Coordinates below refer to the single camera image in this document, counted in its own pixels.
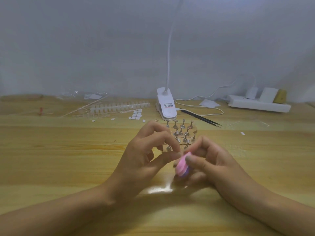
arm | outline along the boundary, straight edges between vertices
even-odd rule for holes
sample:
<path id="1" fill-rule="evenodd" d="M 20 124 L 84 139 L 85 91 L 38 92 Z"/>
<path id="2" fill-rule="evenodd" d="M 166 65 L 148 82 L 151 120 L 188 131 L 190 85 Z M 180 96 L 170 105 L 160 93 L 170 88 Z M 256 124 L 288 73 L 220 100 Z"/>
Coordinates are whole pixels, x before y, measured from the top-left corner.
<path id="1" fill-rule="evenodd" d="M 174 151 L 154 158 L 163 143 Z M 162 124 L 145 124 L 127 145 L 113 174 L 100 186 L 0 216 L 0 235 L 64 235 L 140 193 L 167 163 L 181 156 L 180 146 Z"/>
<path id="2" fill-rule="evenodd" d="M 187 164 L 195 169 L 184 179 L 187 185 L 208 181 L 231 205 L 275 230 L 288 236 L 315 235 L 314 208 L 258 184 L 224 148 L 201 137 L 184 151 L 187 152 L 195 154 L 186 157 Z"/>

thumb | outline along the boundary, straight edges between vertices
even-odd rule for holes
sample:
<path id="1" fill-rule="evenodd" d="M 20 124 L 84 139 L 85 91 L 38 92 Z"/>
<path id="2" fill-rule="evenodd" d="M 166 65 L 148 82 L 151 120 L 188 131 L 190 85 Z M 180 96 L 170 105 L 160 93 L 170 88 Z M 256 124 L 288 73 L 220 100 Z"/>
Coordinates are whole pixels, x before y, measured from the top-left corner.
<path id="1" fill-rule="evenodd" d="M 153 171 L 153 174 L 157 174 L 167 163 L 179 159 L 182 156 L 181 152 L 163 152 L 153 161 L 148 164 L 148 167 Z"/>
<path id="2" fill-rule="evenodd" d="M 216 166 L 212 165 L 210 162 L 207 162 L 205 158 L 189 155 L 186 156 L 185 160 L 187 165 L 206 173 L 208 176 L 216 175 Z"/>

white backdrop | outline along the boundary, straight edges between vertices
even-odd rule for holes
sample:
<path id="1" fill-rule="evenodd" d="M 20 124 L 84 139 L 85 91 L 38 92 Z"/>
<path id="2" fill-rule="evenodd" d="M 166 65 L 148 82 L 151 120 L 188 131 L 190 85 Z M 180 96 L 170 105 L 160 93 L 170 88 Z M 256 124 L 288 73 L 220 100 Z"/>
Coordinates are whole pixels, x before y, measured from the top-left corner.
<path id="1" fill-rule="evenodd" d="M 0 94 L 155 97 L 178 0 L 0 0 Z M 242 73 L 315 101 L 315 0 L 185 0 L 171 44 L 175 98 Z M 228 93 L 243 93 L 240 79 Z"/>

hand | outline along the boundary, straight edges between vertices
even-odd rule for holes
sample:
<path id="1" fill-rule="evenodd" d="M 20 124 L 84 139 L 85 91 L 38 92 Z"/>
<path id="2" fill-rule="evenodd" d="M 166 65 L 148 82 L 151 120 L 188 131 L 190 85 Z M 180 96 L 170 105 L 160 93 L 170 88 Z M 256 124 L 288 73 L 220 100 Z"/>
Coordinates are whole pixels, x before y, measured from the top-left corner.
<path id="1" fill-rule="evenodd" d="M 163 144 L 173 151 L 154 158 L 153 147 L 163 151 Z M 110 201 L 126 201 L 138 195 L 167 163 L 181 157 L 178 141 L 170 130 L 155 121 L 145 124 L 127 145 L 113 174 L 103 184 Z"/>
<path id="2" fill-rule="evenodd" d="M 220 195 L 243 213 L 250 214 L 257 201 L 264 200 L 269 191 L 255 182 L 230 153 L 210 139 L 202 136 L 189 146 L 184 154 L 194 170 L 184 179 L 187 185 L 208 181 Z"/>

wooden tabletop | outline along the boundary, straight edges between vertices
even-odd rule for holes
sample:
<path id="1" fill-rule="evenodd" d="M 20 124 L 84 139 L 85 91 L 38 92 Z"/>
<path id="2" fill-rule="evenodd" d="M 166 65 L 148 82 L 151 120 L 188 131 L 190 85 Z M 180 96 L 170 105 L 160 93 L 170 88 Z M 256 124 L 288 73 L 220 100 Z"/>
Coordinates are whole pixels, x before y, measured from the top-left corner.
<path id="1" fill-rule="evenodd" d="M 0 214 L 106 180 L 145 124 L 143 119 L 165 123 L 155 110 L 155 100 L 148 101 L 151 107 L 143 109 L 141 120 L 128 119 L 131 113 L 61 118 L 86 103 L 53 97 L 0 102 Z M 225 113 L 208 118 L 223 127 L 194 119 L 197 136 L 207 135 L 223 145 L 270 190 L 315 207 L 315 107 L 294 104 L 290 113 L 281 114 L 220 104 Z M 178 112 L 179 123 L 183 118 L 190 122 L 190 116 Z M 170 163 L 132 203 L 73 235 L 278 235 L 235 210 L 214 189 L 174 186 L 173 176 Z"/>

